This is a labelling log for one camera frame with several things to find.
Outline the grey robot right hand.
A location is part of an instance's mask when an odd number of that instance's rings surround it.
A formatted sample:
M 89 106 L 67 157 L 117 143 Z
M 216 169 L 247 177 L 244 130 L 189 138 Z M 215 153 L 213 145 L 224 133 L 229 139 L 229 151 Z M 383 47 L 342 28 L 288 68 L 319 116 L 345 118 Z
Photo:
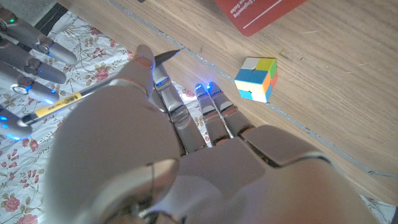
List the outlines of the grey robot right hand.
M 73 52 L 54 42 L 5 7 L 1 7 L 1 33 L 51 58 L 70 65 L 77 63 Z M 56 91 L 25 76 L 24 73 L 59 84 L 66 81 L 62 71 L 35 58 L 8 39 L 1 38 L 1 88 L 28 95 L 50 105 L 59 100 Z M 25 123 L 20 117 L 1 107 L 2 136 L 19 141 L 29 137 L 31 133 L 30 123 Z

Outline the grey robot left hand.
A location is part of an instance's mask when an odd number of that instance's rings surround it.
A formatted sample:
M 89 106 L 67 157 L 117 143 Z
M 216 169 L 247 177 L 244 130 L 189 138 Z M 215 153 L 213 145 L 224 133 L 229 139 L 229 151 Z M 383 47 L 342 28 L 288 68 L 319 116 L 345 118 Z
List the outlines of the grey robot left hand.
M 375 223 L 337 166 L 254 126 L 215 83 L 195 89 L 207 144 L 146 45 L 63 122 L 45 223 Z

